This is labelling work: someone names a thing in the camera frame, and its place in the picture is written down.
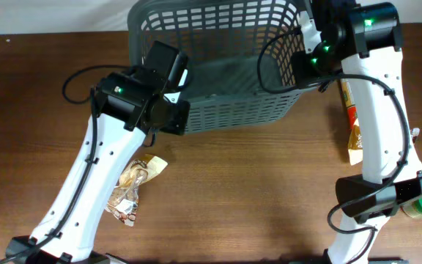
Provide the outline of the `grey plastic shopping basket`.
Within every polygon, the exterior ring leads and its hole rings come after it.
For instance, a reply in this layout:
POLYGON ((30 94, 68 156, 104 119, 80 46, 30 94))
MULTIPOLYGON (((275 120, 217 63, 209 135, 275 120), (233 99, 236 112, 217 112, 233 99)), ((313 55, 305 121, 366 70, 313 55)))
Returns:
POLYGON ((303 94, 292 55, 304 50, 299 27, 308 6, 296 0, 142 0, 127 15, 130 62, 144 62, 156 41, 188 56, 181 98, 186 133, 281 119, 303 94))

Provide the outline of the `long pasta package red ends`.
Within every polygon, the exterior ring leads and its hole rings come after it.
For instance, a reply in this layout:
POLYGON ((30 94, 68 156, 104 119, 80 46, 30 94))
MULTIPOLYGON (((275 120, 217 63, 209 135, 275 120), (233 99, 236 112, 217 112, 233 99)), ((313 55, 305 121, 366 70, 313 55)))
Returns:
POLYGON ((354 97, 348 80, 342 79, 340 84, 342 99, 347 110, 349 129, 352 130, 358 118, 354 97))

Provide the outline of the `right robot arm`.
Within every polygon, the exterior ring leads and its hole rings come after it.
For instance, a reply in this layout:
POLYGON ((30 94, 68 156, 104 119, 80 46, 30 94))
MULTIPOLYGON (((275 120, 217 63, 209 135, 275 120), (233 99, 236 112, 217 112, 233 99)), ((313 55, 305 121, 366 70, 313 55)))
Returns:
POLYGON ((366 263, 382 227, 422 198, 422 163, 407 119, 401 79, 403 37, 389 2, 305 1, 299 33, 305 50, 292 57, 299 87, 350 83, 363 144, 359 175, 336 181, 334 242, 324 263, 366 263))

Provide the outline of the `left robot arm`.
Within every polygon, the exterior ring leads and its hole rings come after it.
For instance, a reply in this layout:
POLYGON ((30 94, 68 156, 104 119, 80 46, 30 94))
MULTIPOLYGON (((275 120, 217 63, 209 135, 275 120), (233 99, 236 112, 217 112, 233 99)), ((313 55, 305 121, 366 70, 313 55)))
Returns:
POLYGON ((9 242, 2 263, 123 263, 94 252, 97 228, 120 174, 158 131, 183 135, 190 104, 181 99, 188 56, 155 41, 141 65, 117 66, 90 89, 81 149, 42 221, 9 242))

